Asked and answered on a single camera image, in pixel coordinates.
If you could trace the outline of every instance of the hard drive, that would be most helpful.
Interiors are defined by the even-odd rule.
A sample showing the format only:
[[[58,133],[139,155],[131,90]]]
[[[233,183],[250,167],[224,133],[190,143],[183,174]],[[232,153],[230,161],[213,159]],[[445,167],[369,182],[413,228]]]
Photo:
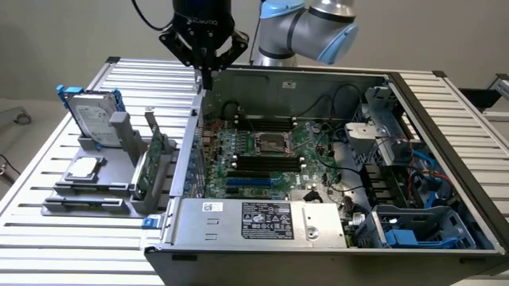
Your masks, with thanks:
[[[71,111],[83,136],[91,138],[101,146],[121,147],[115,128],[110,118],[117,111],[126,111],[121,92],[86,91],[82,87],[58,88],[58,96]]]

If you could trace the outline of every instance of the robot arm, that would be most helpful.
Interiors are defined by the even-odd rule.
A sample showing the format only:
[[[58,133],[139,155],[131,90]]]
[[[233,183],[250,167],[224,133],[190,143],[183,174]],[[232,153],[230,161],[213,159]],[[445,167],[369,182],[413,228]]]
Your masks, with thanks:
[[[266,0],[261,13],[260,66],[296,66],[296,54],[333,64],[357,36],[353,0]]]
[[[225,70],[248,49],[249,36],[236,30],[232,0],[174,0],[174,19],[159,40],[186,66],[202,74],[204,88],[213,87],[213,72]],[[232,38],[232,47],[217,50]]]

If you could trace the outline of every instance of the gray plastic stand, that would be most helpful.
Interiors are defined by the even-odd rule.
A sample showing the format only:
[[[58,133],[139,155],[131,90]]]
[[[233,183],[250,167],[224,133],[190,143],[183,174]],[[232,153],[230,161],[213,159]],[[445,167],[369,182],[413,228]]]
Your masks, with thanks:
[[[129,114],[114,113],[111,124],[119,135],[121,148],[101,148],[94,140],[81,136],[81,150],[73,159],[71,165],[62,176],[62,181],[55,183],[54,194],[43,202],[42,214],[46,216],[87,216],[87,217],[146,217],[157,212],[162,193],[162,185],[166,180],[173,153],[177,148],[174,140],[165,144],[165,153],[161,156],[161,164],[153,191],[147,192],[143,200],[133,197],[133,189],[138,176],[135,166],[139,158],[147,152],[147,143],[141,134],[133,130]],[[75,164],[83,158],[97,159],[77,176]]]

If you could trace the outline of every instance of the slotted metal table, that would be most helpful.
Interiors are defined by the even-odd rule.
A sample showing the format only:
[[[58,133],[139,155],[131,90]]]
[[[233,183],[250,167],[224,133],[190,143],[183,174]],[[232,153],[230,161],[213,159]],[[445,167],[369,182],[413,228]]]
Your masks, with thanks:
[[[396,72],[509,220],[507,140],[447,77],[427,71]],[[194,80],[193,69],[181,63],[111,57],[89,89],[121,89],[142,136],[151,135],[143,113],[146,107],[154,107],[162,131],[181,144],[196,97]],[[0,202],[0,285],[162,285],[141,251],[158,241],[161,231],[142,230],[142,219],[41,215],[42,203],[79,149],[78,135],[67,115]],[[166,205],[167,199],[162,199],[161,210]],[[477,276],[457,285],[508,285],[505,279],[509,272]]]

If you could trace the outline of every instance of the gray wall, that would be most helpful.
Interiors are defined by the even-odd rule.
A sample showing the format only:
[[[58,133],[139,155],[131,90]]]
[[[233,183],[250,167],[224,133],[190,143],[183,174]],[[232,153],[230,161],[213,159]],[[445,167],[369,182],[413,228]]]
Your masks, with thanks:
[[[139,4],[162,26],[171,1]],[[357,0],[356,8],[361,33],[338,66],[445,70],[464,87],[509,73],[509,1]],[[233,0],[233,13],[253,37],[258,0]],[[157,35],[129,0],[0,0],[0,97],[54,100],[54,87],[87,85],[110,55],[171,59]]]

